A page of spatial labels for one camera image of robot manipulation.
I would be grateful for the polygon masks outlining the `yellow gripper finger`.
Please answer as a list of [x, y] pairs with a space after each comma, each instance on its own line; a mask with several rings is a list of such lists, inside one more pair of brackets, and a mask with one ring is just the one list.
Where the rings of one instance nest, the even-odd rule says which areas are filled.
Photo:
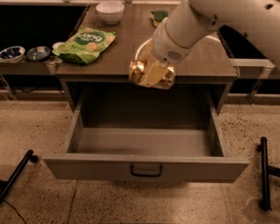
[[167, 74], [167, 69], [152, 63], [141, 78], [140, 84], [145, 87], [153, 87]]
[[152, 42], [147, 41], [143, 44], [136, 53], [136, 59], [139, 61], [148, 61], [154, 58], [152, 54]]

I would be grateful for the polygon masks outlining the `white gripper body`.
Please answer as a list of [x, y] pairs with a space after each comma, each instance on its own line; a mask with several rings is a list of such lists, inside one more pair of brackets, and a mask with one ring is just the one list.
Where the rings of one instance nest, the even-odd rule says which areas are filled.
[[151, 52], [164, 63], [180, 63], [199, 39], [200, 28], [196, 19], [166, 18], [152, 36]]

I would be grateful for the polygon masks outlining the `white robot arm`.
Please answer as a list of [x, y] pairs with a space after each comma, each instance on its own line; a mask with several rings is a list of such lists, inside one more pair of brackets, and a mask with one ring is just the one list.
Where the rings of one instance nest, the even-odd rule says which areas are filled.
[[276, 0], [182, 0], [156, 28], [139, 59], [146, 63], [138, 84], [156, 86], [168, 67], [180, 63], [197, 42], [228, 25], [280, 70], [280, 2]]

